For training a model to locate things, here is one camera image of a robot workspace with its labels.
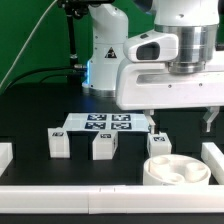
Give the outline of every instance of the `green wall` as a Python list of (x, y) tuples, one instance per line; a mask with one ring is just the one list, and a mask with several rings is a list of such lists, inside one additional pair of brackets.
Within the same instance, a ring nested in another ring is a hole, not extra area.
[[(28, 38), (37, 21), (53, 0), (1, 0), (0, 7), (0, 80)], [(132, 0), (115, 0), (115, 6), (129, 18), (129, 36), (153, 28), (153, 17), (143, 14)], [(224, 19), (221, 18), (218, 40), (224, 40)], [(76, 43), (79, 60), (86, 63), (92, 54), (92, 29), (90, 16), (75, 21)], [(69, 64), (69, 46), (66, 16), (56, 5), (44, 19), (30, 44), (13, 70), (10, 79), (23, 72)], [(23, 82), (37, 82), (43, 76), (36, 75)], [(49, 81), (65, 81), (63, 78)]]

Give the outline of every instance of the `sticker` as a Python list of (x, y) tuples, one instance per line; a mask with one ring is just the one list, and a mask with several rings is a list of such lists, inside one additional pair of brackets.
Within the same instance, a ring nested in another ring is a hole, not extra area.
[(64, 135), (64, 132), (54, 132), (52, 136), (62, 137), (63, 135)]
[(114, 49), (112, 47), (106, 54), (105, 58), (117, 58), (117, 55), (115, 54)]
[(101, 134), (100, 138), (111, 138), (111, 134)]
[(99, 130), (99, 129), (105, 129), (106, 123), (104, 122), (87, 122), (85, 125), (85, 129), (89, 130)]
[(153, 138), (155, 142), (165, 142), (165, 138), (164, 137), (154, 137)]
[(131, 123), (112, 123), (112, 130), (131, 130)]
[(112, 121), (131, 121), (131, 115), (112, 115)]
[(88, 119), (89, 121), (105, 121), (107, 119), (107, 115), (105, 114), (89, 114)]

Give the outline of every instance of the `black table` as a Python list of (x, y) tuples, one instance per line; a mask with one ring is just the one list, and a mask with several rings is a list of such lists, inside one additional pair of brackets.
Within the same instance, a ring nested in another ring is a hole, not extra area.
[[(200, 159), (202, 142), (223, 149), (224, 114), (210, 133), (202, 132), (204, 108), (159, 110), (157, 129), (168, 134), (172, 153)], [(0, 142), (12, 142), (14, 159), (0, 185), (141, 185), (147, 159), (145, 133), (119, 133), (119, 148), (111, 161), (91, 160), (96, 133), (70, 133), (71, 159), (50, 159), (48, 128), (62, 127), (68, 113), (124, 113), (114, 99), (81, 93), (67, 84), (20, 84), (0, 96)], [(223, 223), (224, 214), (138, 215), (0, 215), (1, 223)]]

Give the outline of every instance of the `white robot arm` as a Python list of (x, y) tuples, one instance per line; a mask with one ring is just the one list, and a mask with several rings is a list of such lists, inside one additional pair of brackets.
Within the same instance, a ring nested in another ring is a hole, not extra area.
[(85, 92), (114, 97), (117, 70), (125, 58), (123, 44), (128, 38), (128, 17), (111, 4), (89, 6), (93, 21), (93, 55), (88, 61)]
[(209, 107), (205, 120), (211, 122), (224, 105), (224, 52), (215, 51), (219, 1), (134, 1), (156, 13), (155, 28), (124, 44), (117, 105), (124, 110)]

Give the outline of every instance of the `logo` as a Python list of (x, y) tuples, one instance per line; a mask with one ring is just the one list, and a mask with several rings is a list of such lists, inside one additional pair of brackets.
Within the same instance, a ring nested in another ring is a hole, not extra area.
[(154, 137), (153, 138), (155, 142), (165, 142), (165, 138), (164, 137)]
[(62, 137), (64, 135), (63, 132), (54, 132), (52, 136), (55, 136), (55, 137)]
[(111, 134), (101, 134), (100, 138), (111, 138)]
[(112, 47), (106, 54), (105, 58), (117, 58), (117, 55), (115, 54), (114, 49)]

